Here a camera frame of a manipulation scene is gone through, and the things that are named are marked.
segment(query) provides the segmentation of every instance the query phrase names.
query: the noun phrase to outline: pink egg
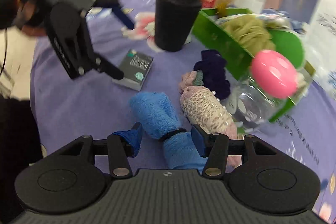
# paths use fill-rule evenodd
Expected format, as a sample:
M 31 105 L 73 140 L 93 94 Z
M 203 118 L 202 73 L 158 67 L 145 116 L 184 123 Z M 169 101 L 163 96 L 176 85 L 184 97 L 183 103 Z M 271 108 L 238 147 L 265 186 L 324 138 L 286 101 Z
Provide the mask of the pink egg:
M 269 95 L 285 99 L 296 91 L 296 70 L 282 54 L 262 50 L 252 60 L 252 77 Z

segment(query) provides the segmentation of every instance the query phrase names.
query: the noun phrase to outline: table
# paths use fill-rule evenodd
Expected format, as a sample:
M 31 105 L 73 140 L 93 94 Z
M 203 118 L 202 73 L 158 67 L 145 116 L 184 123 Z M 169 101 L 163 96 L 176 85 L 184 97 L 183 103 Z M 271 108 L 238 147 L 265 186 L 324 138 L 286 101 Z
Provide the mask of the table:
M 125 8 L 138 12 L 155 10 L 155 0 L 121 0 Z M 94 49 L 114 64 L 119 64 L 133 48 L 154 57 L 153 67 L 142 91 L 165 92 L 175 106 L 182 126 L 190 130 L 179 104 L 177 85 L 181 75 L 191 71 L 201 59 L 205 47 L 195 38 L 179 52 L 154 52 L 146 41 L 133 41 L 122 36 L 122 24 L 106 11 L 88 21 Z M 73 139 L 89 134 L 104 139 L 109 134 L 128 130 L 135 117 L 128 100 L 137 92 L 113 84 L 106 74 L 88 72 L 71 80 L 48 39 L 37 42 L 31 70 L 31 107 L 36 118 L 41 142 L 48 153 L 54 152 Z M 287 116 L 274 124 L 266 123 L 254 134 L 313 169 L 320 177 L 321 194 L 314 210 L 323 203 L 336 208 L 335 186 L 336 102 L 316 83 Z M 162 146 L 144 135 L 136 158 L 129 159 L 133 170 L 138 168 L 167 168 Z M 107 157 L 96 157 L 96 166 L 108 172 Z M 330 222 L 336 217 L 332 212 Z

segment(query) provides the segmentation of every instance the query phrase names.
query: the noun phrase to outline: small book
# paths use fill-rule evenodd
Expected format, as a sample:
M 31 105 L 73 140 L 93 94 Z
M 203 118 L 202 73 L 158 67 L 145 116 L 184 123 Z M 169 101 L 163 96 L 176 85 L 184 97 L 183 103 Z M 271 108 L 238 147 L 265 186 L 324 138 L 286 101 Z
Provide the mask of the small book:
M 113 82 L 140 91 L 152 63 L 153 58 L 151 56 L 131 49 L 119 66 L 119 69 L 124 72 L 124 78 L 121 80 L 113 79 Z

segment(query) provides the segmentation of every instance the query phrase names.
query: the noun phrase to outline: black cable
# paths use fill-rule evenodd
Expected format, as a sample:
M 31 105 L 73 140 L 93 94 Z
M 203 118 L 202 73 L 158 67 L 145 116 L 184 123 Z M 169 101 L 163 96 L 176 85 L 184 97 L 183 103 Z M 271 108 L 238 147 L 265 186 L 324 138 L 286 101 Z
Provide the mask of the black cable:
M 3 70 L 5 69 L 5 63 L 6 63 L 6 57 L 7 57 L 7 46 L 8 46 L 8 36 L 7 36 L 7 28 L 5 29 L 5 57 L 3 59 L 3 64 L 0 63 L 1 71 L 0 71 L 0 77 L 3 73 Z

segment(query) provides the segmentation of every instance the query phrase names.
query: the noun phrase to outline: beige floor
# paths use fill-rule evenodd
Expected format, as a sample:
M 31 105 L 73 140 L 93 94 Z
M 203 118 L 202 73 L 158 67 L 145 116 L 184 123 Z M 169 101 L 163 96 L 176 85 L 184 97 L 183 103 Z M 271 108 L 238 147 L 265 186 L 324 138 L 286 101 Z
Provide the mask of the beige floor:
M 10 83 L 4 74 L 0 83 L 11 91 L 11 97 L 29 98 L 30 71 L 32 67 L 36 39 L 29 38 L 16 28 L 8 30 L 8 49 L 5 64 L 6 71 L 13 79 Z M 5 51 L 4 32 L 0 32 L 0 62 L 3 63 Z

